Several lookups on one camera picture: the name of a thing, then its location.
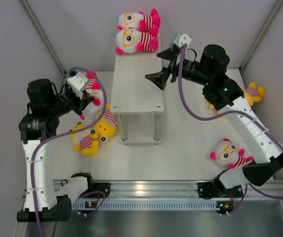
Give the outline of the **white plush pink striped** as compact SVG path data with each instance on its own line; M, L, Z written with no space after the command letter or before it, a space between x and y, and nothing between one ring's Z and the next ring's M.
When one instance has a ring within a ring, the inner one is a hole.
M161 26L161 17L156 8L151 10L149 15L143 12L125 12L119 16L117 28L135 28L139 31L150 31L154 26Z
M135 28L121 29L116 35L116 54L132 54L135 52L155 52L159 47L156 36L149 32L141 32Z

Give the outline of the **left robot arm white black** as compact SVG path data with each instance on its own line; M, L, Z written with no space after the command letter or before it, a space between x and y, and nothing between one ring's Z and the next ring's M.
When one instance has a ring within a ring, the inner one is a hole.
M18 222L65 222L69 220L72 202L68 194L56 195L52 177L53 146L58 138L59 118L70 111L81 115L93 100L86 92L87 78L67 79L58 92L49 79L28 84L30 99L27 113L19 123L20 137L27 168L26 199L16 214Z

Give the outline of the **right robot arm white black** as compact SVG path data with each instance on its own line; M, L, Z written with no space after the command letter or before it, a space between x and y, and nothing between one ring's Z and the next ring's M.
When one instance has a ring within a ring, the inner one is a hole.
M204 48L200 61L190 61L185 59L186 48L186 45L174 45L157 53L157 57L169 61L169 65L145 78L161 90L165 89L168 78L178 82L181 102L192 117L203 121L225 117L248 146L253 161L216 176L212 181L216 194L225 196L240 185L262 186L283 168L283 145L255 115L241 87L226 75L230 58L225 49L210 44ZM207 118L194 114L184 98L183 79L202 85L205 99L220 114Z

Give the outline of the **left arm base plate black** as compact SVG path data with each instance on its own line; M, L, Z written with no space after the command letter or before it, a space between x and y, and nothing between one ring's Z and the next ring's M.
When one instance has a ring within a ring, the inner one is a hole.
M94 182L93 191L100 191L105 194L105 197L108 197L111 190L111 183L109 182Z

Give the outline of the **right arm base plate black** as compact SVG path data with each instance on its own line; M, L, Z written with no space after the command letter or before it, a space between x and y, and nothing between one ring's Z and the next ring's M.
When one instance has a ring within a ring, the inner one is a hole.
M198 194L200 198L242 198L243 191L241 186L226 189L221 183L217 182L198 182Z

